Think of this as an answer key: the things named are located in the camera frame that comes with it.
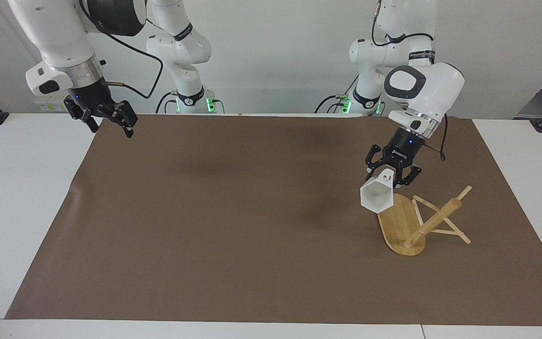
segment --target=brown surface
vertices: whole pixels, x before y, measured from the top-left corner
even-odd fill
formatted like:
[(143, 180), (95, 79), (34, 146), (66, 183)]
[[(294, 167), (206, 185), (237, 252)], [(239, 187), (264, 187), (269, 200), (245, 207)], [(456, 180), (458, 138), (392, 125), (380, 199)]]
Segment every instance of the brown surface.
[(394, 205), (378, 214), (382, 235), (388, 247), (400, 255), (416, 256), (426, 248), (426, 238), (420, 239), (410, 249), (405, 241), (419, 231), (421, 225), (411, 199), (394, 195)]
[(393, 122), (140, 116), (131, 140), (105, 122), (7, 318), (542, 325), (542, 244), (473, 123), (450, 128), (447, 161), (424, 148), (399, 193), (473, 186), (453, 221), (474, 243), (409, 258), (359, 205)]

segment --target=white wall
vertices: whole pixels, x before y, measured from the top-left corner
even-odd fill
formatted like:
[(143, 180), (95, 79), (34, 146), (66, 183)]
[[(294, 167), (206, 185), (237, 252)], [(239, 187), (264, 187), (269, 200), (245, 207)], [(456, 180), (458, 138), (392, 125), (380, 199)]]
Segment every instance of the white wall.
[[(198, 66), (202, 79), (236, 113), (310, 112), (322, 98), (344, 91), (357, 75), (349, 46), (369, 35), (375, 8), (374, 0), (185, 0), (185, 5), (194, 26), (213, 45), (211, 61)], [(6, 0), (0, 7), (10, 20)], [(13, 21), (11, 26), (18, 29)], [(156, 32), (149, 25), (123, 40), (144, 48)], [(99, 58), (108, 61), (108, 80), (149, 90), (156, 62), (100, 34), (89, 39)], [(542, 88), (542, 1), (444, 0), (436, 47), (437, 60), (455, 64), (467, 79), (451, 114), (512, 118)], [(28, 49), (24, 53), (34, 55), (34, 47)], [(32, 101), (23, 75), (32, 64), (15, 57), (15, 45), (6, 45), (6, 51), (0, 58), (13, 56), (15, 62), (0, 68), (0, 103), (11, 109), (13, 101)], [(4, 86), (13, 92), (2, 94)], [(138, 112), (151, 113), (172, 88), (165, 74), (151, 101), (126, 89), (113, 93), (117, 100), (129, 99)]]

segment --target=white table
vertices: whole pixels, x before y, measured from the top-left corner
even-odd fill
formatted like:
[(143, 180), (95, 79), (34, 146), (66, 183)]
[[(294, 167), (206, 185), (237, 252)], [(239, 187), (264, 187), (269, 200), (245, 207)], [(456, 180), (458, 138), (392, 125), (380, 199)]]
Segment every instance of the white table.
[[(475, 124), (542, 241), (542, 134), (526, 121)], [(0, 126), (0, 337), (542, 338), (542, 328), (488, 326), (1, 320), (92, 139), (66, 114), (13, 114)]]

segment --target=wooden base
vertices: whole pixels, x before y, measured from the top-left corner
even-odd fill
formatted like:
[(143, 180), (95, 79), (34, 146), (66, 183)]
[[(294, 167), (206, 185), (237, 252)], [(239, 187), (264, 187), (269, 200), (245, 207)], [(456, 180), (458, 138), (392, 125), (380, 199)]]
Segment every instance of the wooden base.
[(417, 233), (422, 226), (411, 199), (395, 194), (394, 206), (378, 214), (378, 219), (386, 244), (396, 253), (415, 256), (426, 247), (425, 238), (417, 241), (410, 249), (405, 247), (405, 241)]

